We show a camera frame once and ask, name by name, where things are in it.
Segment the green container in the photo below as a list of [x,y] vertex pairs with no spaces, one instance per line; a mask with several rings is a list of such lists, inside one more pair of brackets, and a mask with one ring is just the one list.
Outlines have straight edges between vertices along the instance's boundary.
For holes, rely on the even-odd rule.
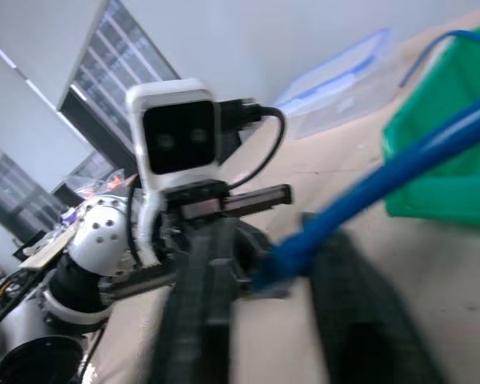
[[[384,129],[385,159],[479,99],[480,43],[456,38]],[[391,216],[480,225],[480,145],[388,196],[386,209]]]

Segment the window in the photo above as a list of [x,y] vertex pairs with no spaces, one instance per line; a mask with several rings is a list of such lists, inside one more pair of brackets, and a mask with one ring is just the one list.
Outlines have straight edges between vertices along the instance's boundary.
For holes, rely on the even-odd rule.
[[13,160],[0,157],[0,223],[23,242],[53,229],[65,209]]
[[135,84],[178,78],[140,26],[111,0],[87,47],[73,87],[130,149],[125,93]]

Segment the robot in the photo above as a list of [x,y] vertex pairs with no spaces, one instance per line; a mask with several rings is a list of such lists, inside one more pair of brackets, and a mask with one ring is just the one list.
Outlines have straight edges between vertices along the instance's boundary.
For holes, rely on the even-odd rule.
[[[289,186],[230,194],[215,162],[219,105],[200,81],[137,86],[126,101],[145,191],[136,239],[134,187],[129,198],[103,195],[86,202],[60,257],[0,311],[1,384],[78,382],[86,335],[104,329],[117,300],[174,282],[174,253],[187,247],[197,222],[291,203]],[[268,243],[247,225],[238,232],[244,244]],[[248,268],[235,266],[238,284],[245,277],[241,264]]]
[[[114,303],[167,285],[173,289],[137,382],[228,383],[234,300],[256,295],[260,274],[285,277],[267,236],[239,218],[291,204],[291,187],[233,191],[277,152],[282,113],[251,100],[216,102],[195,79],[136,86],[126,104],[139,178],[128,198],[89,200],[60,256],[2,306],[1,384],[82,382],[97,345],[84,358],[87,336],[101,337]],[[280,131],[266,159],[228,185],[215,161],[220,131],[269,116]],[[135,225],[136,186],[144,196]],[[330,382],[444,383],[405,305],[348,236],[316,252],[306,277]]]

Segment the clutter on desk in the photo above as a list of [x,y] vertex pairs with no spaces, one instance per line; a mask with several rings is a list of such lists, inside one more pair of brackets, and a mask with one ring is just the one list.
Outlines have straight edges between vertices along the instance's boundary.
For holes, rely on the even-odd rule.
[[22,253],[25,257],[22,260],[25,261],[28,257],[32,256],[33,254],[36,254],[42,248],[54,242],[55,239],[58,238],[58,236],[60,236],[62,233],[64,233],[65,230],[66,230],[66,227],[58,223],[55,225],[55,228],[53,230],[51,230],[50,232],[45,234],[42,238],[37,240],[35,244],[33,244],[32,246],[23,247]]
[[18,246],[18,249],[13,252],[13,256],[20,262],[24,262],[32,253],[35,253],[35,248],[33,250],[32,247],[38,246],[40,248],[38,243],[43,240],[45,236],[46,232],[44,230],[40,230],[32,238],[29,238],[23,245]]
[[[436,43],[449,36],[456,39],[385,128],[386,160],[480,100],[480,28],[454,30],[436,38],[402,85]],[[480,144],[387,197],[386,209],[392,216],[480,225]]]
[[96,178],[84,178],[82,176],[68,176],[65,183],[78,196],[88,200],[100,194],[106,194],[123,186],[127,183],[125,180],[125,171],[116,170],[106,180]]
[[79,211],[74,206],[70,207],[66,212],[61,214],[62,224],[64,226],[70,226],[76,222],[79,217]]
[[397,46],[396,33],[385,28],[293,80],[274,104],[288,120],[286,138],[323,132],[390,102],[403,75]]

